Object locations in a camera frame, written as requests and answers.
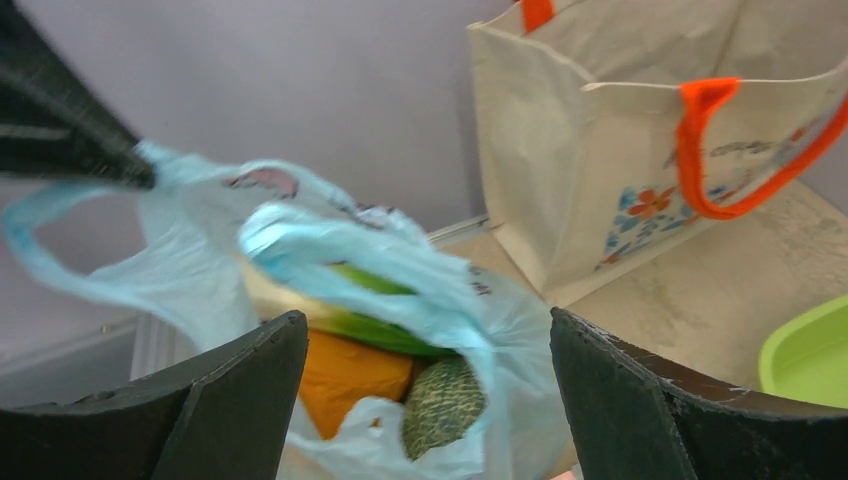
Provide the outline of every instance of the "light blue plastic bag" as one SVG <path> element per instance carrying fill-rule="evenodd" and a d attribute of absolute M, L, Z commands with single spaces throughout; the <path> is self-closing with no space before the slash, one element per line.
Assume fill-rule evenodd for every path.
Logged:
<path fill-rule="evenodd" d="M 402 405 L 363 399 L 339 434 L 322 441 L 298 402 L 282 478 L 535 480 L 553 467 L 569 429 L 548 347 L 550 315 L 534 295 L 436 252 L 401 212 L 358 205 L 301 167 L 273 160 L 222 166 L 152 144 L 140 153 L 157 167 L 158 186 L 138 199 L 148 247 L 88 276 L 68 272 L 32 230 L 115 190 L 55 185 L 3 216 L 11 250 L 33 276 L 92 301 L 152 312 L 205 351 L 258 323 L 232 257 L 242 253 L 292 290 L 455 349 L 486 393 L 486 410 L 464 438 L 414 463 L 400 442 Z M 358 287 L 326 268 L 340 261 L 418 295 Z"/>

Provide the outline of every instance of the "white tote bag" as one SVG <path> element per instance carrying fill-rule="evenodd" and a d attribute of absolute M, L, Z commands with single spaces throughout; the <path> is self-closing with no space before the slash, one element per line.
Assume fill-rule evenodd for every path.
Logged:
<path fill-rule="evenodd" d="M 495 237 L 571 303 L 764 202 L 848 120 L 848 2 L 521 0 L 469 27 Z"/>

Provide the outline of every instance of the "green plastic tray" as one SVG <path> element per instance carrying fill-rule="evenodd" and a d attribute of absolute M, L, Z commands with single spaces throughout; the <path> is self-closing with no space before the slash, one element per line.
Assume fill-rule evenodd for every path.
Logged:
<path fill-rule="evenodd" d="M 848 295 L 772 333 L 760 351 L 760 383 L 771 395 L 848 408 Z"/>

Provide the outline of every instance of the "cantaloupe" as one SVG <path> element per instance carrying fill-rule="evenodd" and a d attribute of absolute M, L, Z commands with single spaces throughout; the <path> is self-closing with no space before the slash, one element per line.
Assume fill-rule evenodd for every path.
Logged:
<path fill-rule="evenodd" d="M 433 364 L 415 379 L 406 399 L 401 436 L 407 455 L 417 460 L 459 440 L 485 408 L 486 397 L 464 358 Z"/>

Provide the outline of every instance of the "orange handle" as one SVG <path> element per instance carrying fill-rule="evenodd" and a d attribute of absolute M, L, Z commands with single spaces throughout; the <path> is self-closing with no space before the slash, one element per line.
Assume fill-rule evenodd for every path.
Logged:
<path fill-rule="evenodd" d="M 738 78 L 713 78 L 684 83 L 683 119 L 677 128 L 677 171 L 683 198 L 705 218 L 731 220 L 762 205 L 823 154 L 848 125 L 848 96 L 821 134 L 776 175 L 733 205 L 717 205 L 704 193 L 704 159 L 701 143 L 710 118 L 739 89 Z"/>
<path fill-rule="evenodd" d="M 524 29 L 527 33 L 536 30 L 554 18 L 553 0 L 517 0 L 524 14 Z"/>

